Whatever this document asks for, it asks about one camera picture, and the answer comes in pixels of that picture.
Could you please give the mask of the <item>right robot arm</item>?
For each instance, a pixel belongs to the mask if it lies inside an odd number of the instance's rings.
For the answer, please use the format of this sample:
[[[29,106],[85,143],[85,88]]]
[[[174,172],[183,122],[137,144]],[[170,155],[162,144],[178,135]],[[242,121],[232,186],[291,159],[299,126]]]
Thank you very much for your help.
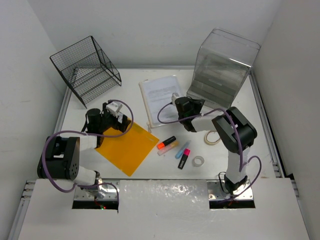
[[[250,121],[232,106],[221,115],[201,114],[205,101],[173,94],[172,105],[178,112],[178,120],[188,132],[216,131],[228,150],[228,166],[224,176],[224,187],[233,194],[247,181],[245,161],[250,147],[258,136]]]

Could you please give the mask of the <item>blue translucent highlighter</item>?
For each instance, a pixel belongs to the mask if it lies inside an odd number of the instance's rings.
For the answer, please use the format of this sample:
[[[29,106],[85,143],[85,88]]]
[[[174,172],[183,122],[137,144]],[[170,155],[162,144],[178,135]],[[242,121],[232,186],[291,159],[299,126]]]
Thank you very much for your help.
[[[177,154],[175,155],[176,159],[180,159],[184,153],[184,151],[189,147],[191,143],[191,140],[188,140],[181,148],[180,150],[177,152]]]

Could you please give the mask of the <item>orange black highlighter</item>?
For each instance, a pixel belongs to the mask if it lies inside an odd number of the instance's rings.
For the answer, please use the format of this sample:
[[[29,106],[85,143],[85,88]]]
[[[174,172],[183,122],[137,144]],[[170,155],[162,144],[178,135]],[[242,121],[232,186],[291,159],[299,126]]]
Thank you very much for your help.
[[[159,150],[161,150],[161,149],[163,149],[164,147],[166,147],[168,144],[173,143],[175,140],[176,140],[176,137],[175,137],[175,136],[171,136],[171,137],[167,138],[166,140],[160,142],[160,143],[157,145],[157,148],[158,148]]]

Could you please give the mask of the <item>beige masking tape roll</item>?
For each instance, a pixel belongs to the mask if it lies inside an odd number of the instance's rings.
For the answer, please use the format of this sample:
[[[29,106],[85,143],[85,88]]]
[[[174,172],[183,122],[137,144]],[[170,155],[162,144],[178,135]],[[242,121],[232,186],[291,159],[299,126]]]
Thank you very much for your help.
[[[221,141],[220,136],[215,130],[210,130],[204,135],[204,143],[209,146],[214,146]]]

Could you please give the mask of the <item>yellow clip file folder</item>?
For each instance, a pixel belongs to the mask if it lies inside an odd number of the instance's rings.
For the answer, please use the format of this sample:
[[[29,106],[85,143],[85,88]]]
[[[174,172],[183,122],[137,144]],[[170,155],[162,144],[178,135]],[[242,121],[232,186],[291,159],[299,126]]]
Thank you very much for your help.
[[[130,177],[158,142],[157,137],[134,123],[125,135],[105,138],[96,151]]]

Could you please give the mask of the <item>pink black highlighter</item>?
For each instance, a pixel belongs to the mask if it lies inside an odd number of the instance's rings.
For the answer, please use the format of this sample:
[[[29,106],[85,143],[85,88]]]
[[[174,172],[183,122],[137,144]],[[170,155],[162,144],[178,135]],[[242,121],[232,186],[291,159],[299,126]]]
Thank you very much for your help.
[[[180,162],[178,164],[178,168],[180,170],[182,170],[187,162],[187,159],[189,157],[189,154],[190,154],[190,149],[186,148],[184,151],[183,151],[183,154],[181,156],[181,159],[180,159]]]

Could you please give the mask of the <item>clear tape roll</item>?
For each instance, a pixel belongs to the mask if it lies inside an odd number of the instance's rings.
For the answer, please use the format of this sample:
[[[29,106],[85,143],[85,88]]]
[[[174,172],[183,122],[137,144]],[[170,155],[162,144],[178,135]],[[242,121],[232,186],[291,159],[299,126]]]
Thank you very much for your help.
[[[205,163],[205,159],[202,156],[195,156],[192,159],[192,166],[193,167],[201,167]]]

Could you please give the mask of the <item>white front cover panel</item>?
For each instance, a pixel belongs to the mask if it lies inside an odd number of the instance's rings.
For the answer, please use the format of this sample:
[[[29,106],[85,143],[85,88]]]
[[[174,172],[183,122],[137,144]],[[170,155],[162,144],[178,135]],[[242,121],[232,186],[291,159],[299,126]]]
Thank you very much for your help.
[[[306,240],[291,181],[260,179],[254,208],[210,209],[203,180],[123,180],[118,210],[73,209],[37,180],[21,240]]]

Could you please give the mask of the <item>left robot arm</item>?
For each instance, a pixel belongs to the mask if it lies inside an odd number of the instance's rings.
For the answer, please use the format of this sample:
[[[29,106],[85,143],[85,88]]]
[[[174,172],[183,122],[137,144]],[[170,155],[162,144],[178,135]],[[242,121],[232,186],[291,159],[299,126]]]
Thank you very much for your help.
[[[117,137],[127,134],[134,124],[133,117],[121,112],[125,103],[121,100],[109,100],[102,108],[89,109],[85,114],[85,122],[81,131],[68,130],[68,137],[58,131],[47,137],[37,166],[37,175],[48,179],[60,192],[69,193],[79,187],[94,198],[103,199],[108,190],[108,182],[104,182],[96,170],[80,165],[82,151],[98,149],[104,139],[111,138],[105,131],[119,131]]]

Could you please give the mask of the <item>yellow translucent highlighter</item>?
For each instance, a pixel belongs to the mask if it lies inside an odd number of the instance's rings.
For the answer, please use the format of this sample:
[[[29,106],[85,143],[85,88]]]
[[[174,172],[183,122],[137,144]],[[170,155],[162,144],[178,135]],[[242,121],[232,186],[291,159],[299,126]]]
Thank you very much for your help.
[[[167,153],[168,151],[172,150],[173,148],[177,147],[179,145],[179,142],[178,141],[174,141],[170,144],[168,144],[167,146],[165,146],[164,148],[160,149],[157,154],[159,156],[162,156],[164,155],[165,153]]]

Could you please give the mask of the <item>clear plastic drawer cabinet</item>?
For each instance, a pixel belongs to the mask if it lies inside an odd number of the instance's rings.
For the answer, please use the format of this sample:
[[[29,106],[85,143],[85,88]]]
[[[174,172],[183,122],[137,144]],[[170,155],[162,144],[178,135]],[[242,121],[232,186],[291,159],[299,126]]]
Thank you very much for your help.
[[[261,45],[223,28],[213,29],[201,44],[186,95],[210,108],[231,107],[251,72]]]

